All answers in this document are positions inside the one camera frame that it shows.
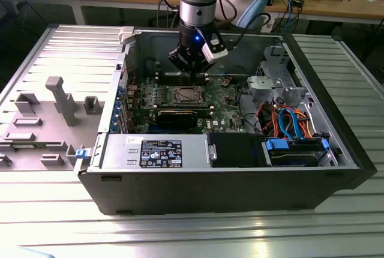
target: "floor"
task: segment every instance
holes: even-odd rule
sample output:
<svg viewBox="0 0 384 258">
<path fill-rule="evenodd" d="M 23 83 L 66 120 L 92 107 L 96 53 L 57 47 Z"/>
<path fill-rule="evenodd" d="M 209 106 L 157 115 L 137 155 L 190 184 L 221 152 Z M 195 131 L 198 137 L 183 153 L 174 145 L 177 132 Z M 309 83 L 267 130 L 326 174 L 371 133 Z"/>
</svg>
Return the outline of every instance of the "floor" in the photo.
<svg viewBox="0 0 384 258">
<path fill-rule="evenodd" d="M 0 19 L 0 88 L 2 89 L 10 79 L 25 56 L 34 46 L 45 29 L 44 23 L 26 4 L 19 4 L 20 14 L 12 17 L 9 14 Z M 33 4 L 33 7 L 48 21 L 48 23 L 75 24 L 72 10 L 66 5 Z M 156 11 L 152 10 L 124 10 L 117 8 L 85 7 L 85 17 L 90 25 L 133 25 L 141 27 L 156 26 Z M 0 17 L 5 14 L 0 4 Z M 160 26 L 166 27 L 166 19 L 160 19 Z M 300 21 L 295 28 L 296 33 L 302 33 L 308 26 L 308 21 Z M 363 57 L 367 47 L 373 48 L 365 59 L 365 65 L 379 80 L 384 81 L 384 73 L 380 66 L 384 61 L 383 35 L 377 37 L 372 43 L 370 40 L 371 26 L 362 26 L 351 23 L 335 24 L 330 22 L 311 22 L 307 33 L 317 35 L 340 36 L 359 57 Z"/>
</svg>

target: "blue latch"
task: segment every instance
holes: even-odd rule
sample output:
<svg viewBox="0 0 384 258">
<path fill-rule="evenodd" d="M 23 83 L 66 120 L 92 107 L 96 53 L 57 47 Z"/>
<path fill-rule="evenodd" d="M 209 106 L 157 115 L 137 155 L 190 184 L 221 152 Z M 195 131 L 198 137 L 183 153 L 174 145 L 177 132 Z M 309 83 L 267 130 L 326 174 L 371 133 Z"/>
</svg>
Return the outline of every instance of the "blue latch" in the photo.
<svg viewBox="0 0 384 258">
<path fill-rule="evenodd" d="M 122 86 L 118 86 L 118 95 L 123 94 L 125 89 Z"/>
<path fill-rule="evenodd" d="M 328 141 L 327 141 L 326 139 L 323 139 L 323 140 L 322 140 L 322 144 L 323 144 L 323 146 L 324 146 L 324 148 L 325 148 L 326 150 L 329 149 L 329 143 L 328 143 Z"/>
<path fill-rule="evenodd" d="M 90 159 L 92 156 L 92 148 L 78 149 L 74 156 L 76 159 Z"/>
<path fill-rule="evenodd" d="M 116 132 L 118 130 L 118 128 L 114 123 L 111 123 L 111 124 L 109 124 L 109 130 Z"/>
<path fill-rule="evenodd" d="M 284 139 L 268 139 L 265 143 L 267 150 L 282 150 L 282 149 L 289 149 L 288 141 Z"/>
</svg>

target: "warning label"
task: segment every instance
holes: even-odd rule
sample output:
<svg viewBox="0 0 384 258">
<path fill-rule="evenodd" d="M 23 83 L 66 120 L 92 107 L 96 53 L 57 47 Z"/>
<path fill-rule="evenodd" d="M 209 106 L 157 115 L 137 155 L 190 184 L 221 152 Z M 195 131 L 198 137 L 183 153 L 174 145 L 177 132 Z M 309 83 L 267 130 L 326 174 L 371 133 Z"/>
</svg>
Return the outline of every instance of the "warning label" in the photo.
<svg viewBox="0 0 384 258">
<path fill-rule="evenodd" d="M 142 141 L 142 168 L 182 167 L 181 141 Z"/>
</svg>

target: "metal work surface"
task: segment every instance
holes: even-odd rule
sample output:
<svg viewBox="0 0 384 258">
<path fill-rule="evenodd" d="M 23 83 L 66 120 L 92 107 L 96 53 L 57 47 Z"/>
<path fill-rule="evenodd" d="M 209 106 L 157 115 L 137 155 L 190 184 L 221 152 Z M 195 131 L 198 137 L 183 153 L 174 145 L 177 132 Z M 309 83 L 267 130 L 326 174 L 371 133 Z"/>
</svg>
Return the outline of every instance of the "metal work surface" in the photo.
<svg viewBox="0 0 384 258">
<path fill-rule="evenodd" d="M 4 93 L 7 89 L 3 91 L 0 104 L 2 142 L 7 135 L 33 133 L 34 137 L 29 142 L 33 145 L 3 147 L 2 154 L 13 163 L 9 163 L 8 167 L 3 165 L 0 170 L 72 169 L 76 149 L 94 145 L 101 112 L 88 115 L 83 102 L 86 97 L 96 97 L 100 107 L 103 107 L 122 48 L 118 32 L 119 28 L 113 27 L 61 25 L 57 29 L 49 28 L 44 33 L 36 44 L 36 51 L 31 52 L 32 56 L 26 59 L 25 65 L 19 68 L 17 76 L 10 82 L 9 93 Z M 55 106 L 52 92 L 46 88 L 51 76 L 61 76 L 63 90 L 71 94 L 70 108 L 76 120 L 73 127 L 67 126 L 62 113 Z M 26 102 L 29 96 L 37 102 Z M 31 107 L 34 113 L 20 113 L 19 106 L 15 104 L 20 98 L 26 100 L 22 103 Z M 28 122 L 31 116 L 40 123 L 16 125 L 16 119 Z M 45 142 L 64 142 L 64 146 L 53 149 L 47 147 L 48 152 L 41 146 Z M 47 155 L 50 161 L 43 160 L 42 155 Z"/>
<path fill-rule="evenodd" d="M 359 70 L 354 70 L 350 66 L 340 68 L 339 71 L 347 71 L 347 74 L 334 73 L 338 68 L 330 66 L 338 63 L 336 60 L 319 61 L 319 66 L 315 66 L 313 61 L 319 60 L 315 59 L 319 52 L 322 59 L 332 56 L 330 52 L 326 52 L 327 56 L 323 55 L 319 45 L 313 44 L 314 42 L 308 43 L 318 38 L 324 39 L 323 42 L 326 40 L 331 42 L 329 37 L 296 36 L 315 70 L 320 73 L 319 70 L 324 69 L 324 73 L 319 74 L 319 77 L 329 89 L 378 169 L 378 173 L 359 188 L 339 191 L 315 210 L 106 216 L 100 213 L 72 171 L 0 172 L 0 192 L 2 193 L 0 195 L 0 231 L 4 233 L 1 239 L 2 245 L 24 245 L 50 253 L 57 258 L 382 257 L 384 255 L 382 243 L 384 240 L 384 150 L 382 146 L 380 148 L 380 142 L 384 136 L 381 135 L 380 130 L 383 130 L 384 123 L 377 122 L 377 128 L 370 128 L 369 125 L 359 127 L 352 123 L 357 117 L 367 117 L 362 120 L 365 123 L 379 120 L 384 104 L 380 96 L 374 98 L 374 102 L 370 102 L 365 97 L 364 101 L 368 100 L 368 102 L 363 105 L 360 104 L 362 101 L 360 98 L 346 99 L 346 94 L 339 94 L 340 98 L 335 97 L 334 91 L 337 90 L 333 89 L 345 85 L 347 83 L 345 79 L 352 81 L 353 86 L 350 87 L 352 89 L 356 89 L 358 87 L 356 85 L 360 83 L 363 83 L 366 88 L 374 83 L 372 81 L 368 83 L 362 79 L 364 76 L 368 77 L 368 74 L 365 67 L 360 65 Z M 75 44 L 69 43 L 68 47 L 76 50 L 79 45 L 76 41 L 73 43 Z M 338 43 L 320 44 L 333 47 Z M 334 50 L 340 59 L 345 59 L 342 48 Z M 34 49 L 34 51 L 37 58 L 41 49 Z M 93 67 L 92 71 L 102 68 L 109 69 L 109 67 Z M 19 74 L 27 77 L 27 71 L 23 71 Z M 111 73 L 112 69 L 110 73 L 99 73 L 101 74 L 99 78 L 109 79 L 108 75 Z M 78 77 L 73 72 L 67 74 L 73 79 Z M 336 81 L 336 86 L 330 86 L 332 81 Z M 342 101 L 350 101 L 350 104 L 341 104 Z M 373 130 L 369 136 L 364 131 L 367 128 Z"/>
</svg>

